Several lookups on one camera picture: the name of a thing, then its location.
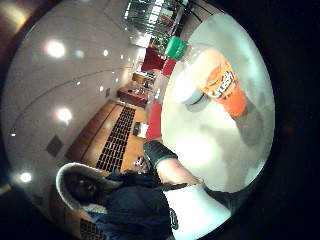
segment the white surface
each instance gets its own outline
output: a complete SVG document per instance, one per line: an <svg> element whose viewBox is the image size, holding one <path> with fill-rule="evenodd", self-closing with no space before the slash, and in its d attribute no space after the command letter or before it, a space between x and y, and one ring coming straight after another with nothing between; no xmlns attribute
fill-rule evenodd
<svg viewBox="0 0 320 240"><path fill-rule="evenodd" d="M254 42L226 14L209 17L189 42L211 44L227 58L247 95L248 113L235 121L222 105L207 98L191 106L174 102L172 90L181 70L178 63L163 102L163 142L208 187L237 191L256 177L270 152L274 131L270 77Z"/></svg>
<svg viewBox="0 0 320 240"><path fill-rule="evenodd" d="M172 98L176 103L194 104L195 102L199 101L199 99L203 95L202 92L197 89L194 84L189 83L187 79L188 76L190 75L185 73L184 70L180 72L175 81L172 90Z"/></svg>
<svg viewBox="0 0 320 240"><path fill-rule="evenodd" d="M219 227L231 215L230 211L211 198L202 184L164 192L169 207L178 219L178 229L172 229L176 240L195 240Z"/></svg>

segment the ceiling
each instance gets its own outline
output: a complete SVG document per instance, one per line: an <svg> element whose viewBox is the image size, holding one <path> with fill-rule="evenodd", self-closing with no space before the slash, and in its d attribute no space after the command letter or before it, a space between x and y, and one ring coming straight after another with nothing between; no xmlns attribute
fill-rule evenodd
<svg viewBox="0 0 320 240"><path fill-rule="evenodd" d="M143 48L131 43L137 35L123 22L127 4L62 1L31 28L11 62L1 105L10 178L32 201L43 198L38 208L47 217L48 192L65 152L143 59ZM54 140L61 149L52 155L47 147ZM24 172L30 183L19 179Z"/></svg>

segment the recessed light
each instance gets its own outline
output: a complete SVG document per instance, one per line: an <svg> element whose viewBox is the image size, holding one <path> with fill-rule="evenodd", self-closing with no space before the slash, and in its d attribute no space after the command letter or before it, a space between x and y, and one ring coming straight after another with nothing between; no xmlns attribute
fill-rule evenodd
<svg viewBox="0 0 320 240"><path fill-rule="evenodd" d="M105 50L103 50L103 56L108 56L108 54L109 54L109 51L107 50L107 49L105 49Z"/></svg>
<svg viewBox="0 0 320 240"><path fill-rule="evenodd" d="M62 57L66 52L64 45L56 40L50 40L49 42L47 42L45 50L50 56L55 58Z"/></svg>
<svg viewBox="0 0 320 240"><path fill-rule="evenodd" d="M32 179L32 176L28 172L24 172L20 175L20 180L24 183L30 182Z"/></svg>
<svg viewBox="0 0 320 240"><path fill-rule="evenodd" d="M58 119L65 122L66 124L68 124L68 122L72 119L72 114L68 108L59 109L57 115Z"/></svg>

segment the hood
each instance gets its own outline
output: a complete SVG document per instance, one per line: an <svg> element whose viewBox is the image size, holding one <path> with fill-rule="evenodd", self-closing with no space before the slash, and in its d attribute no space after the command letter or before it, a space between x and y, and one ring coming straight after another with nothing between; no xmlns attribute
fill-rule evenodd
<svg viewBox="0 0 320 240"><path fill-rule="evenodd" d="M66 205L72 210L85 210L90 212L106 213L106 208L104 206L90 203L88 205L82 205L78 200L76 200L69 192L64 176L67 173L79 173L83 176L89 177L95 180L99 185L103 185L104 189L115 189L118 188L122 182L112 181L105 179L102 175L102 171L89 167L81 163L68 163L62 166L56 176L56 187L61 196L62 200Z"/></svg>

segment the dark jacket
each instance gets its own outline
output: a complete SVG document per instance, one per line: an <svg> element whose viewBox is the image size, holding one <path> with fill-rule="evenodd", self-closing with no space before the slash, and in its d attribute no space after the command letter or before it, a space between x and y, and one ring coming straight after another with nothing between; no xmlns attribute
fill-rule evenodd
<svg viewBox="0 0 320 240"><path fill-rule="evenodd" d="M151 174L119 172L107 179L122 181L120 189L110 194L107 214L88 212L111 240L156 240L172 235L169 206L163 192L157 188L160 181Z"/></svg>

